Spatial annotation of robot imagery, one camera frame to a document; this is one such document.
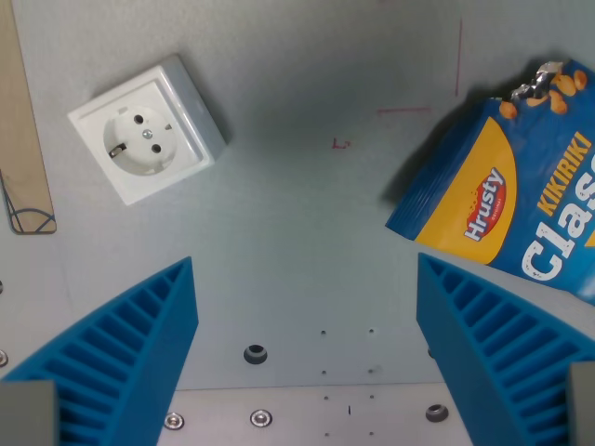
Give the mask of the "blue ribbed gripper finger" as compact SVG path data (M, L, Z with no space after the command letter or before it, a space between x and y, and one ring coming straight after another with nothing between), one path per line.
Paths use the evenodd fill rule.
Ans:
M198 324L185 257L90 312L3 379L55 385L61 445L155 445Z
M594 342L525 299L418 257L416 320L475 445L568 445L567 375Z

